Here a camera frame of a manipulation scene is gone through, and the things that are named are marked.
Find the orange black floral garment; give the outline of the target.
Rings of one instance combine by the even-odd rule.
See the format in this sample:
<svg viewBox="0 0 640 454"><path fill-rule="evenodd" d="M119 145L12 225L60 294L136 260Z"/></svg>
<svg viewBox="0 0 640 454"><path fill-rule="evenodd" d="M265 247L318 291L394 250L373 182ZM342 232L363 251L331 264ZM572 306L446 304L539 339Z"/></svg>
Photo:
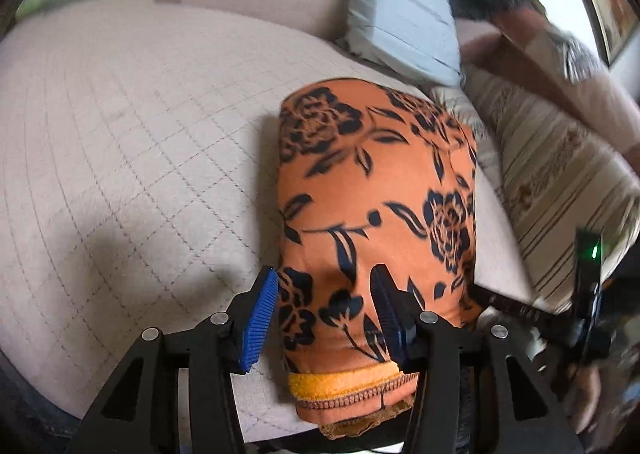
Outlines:
<svg viewBox="0 0 640 454"><path fill-rule="evenodd" d="M475 256L476 142L431 99L358 78L308 85L279 115L279 306L298 416L361 434L410 408L418 378L390 359L374 266L464 327Z"/></svg>

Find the pink quilted bed cover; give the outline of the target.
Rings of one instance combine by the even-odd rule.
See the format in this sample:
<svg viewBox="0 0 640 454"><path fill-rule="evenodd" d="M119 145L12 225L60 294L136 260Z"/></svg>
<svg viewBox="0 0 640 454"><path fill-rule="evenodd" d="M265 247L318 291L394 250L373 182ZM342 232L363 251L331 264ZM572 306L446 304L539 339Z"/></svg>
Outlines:
<svg viewBox="0 0 640 454"><path fill-rule="evenodd" d="M190 329L277 259L281 101L397 78L320 38L155 0L82 0L1 44L1 349L86 413L147 327Z"/></svg>

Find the light blue pillow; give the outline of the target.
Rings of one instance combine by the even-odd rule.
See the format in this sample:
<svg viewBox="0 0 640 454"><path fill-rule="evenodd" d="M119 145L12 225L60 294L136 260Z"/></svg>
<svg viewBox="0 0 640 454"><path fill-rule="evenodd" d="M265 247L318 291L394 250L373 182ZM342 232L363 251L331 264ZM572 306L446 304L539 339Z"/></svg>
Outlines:
<svg viewBox="0 0 640 454"><path fill-rule="evenodd" d="M356 57L424 86L460 84L449 0L348 0L344 40Z"/></svg>

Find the beige striped pillow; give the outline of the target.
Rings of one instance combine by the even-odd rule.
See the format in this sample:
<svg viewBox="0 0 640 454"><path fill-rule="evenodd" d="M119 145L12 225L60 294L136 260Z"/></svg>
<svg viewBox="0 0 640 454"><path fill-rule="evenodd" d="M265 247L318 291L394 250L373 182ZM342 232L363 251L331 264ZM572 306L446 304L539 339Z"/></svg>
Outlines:
<svg viewBox="0 0 640 454"><path fill-rule="evenodd" d="M639 236L639 178L620 153L548 100L476 66L463 88L430 97L468 124L486 185L494 190L528 280L524 295L552 311L574 291L574 234L601 234L607 279Z"/></svg>

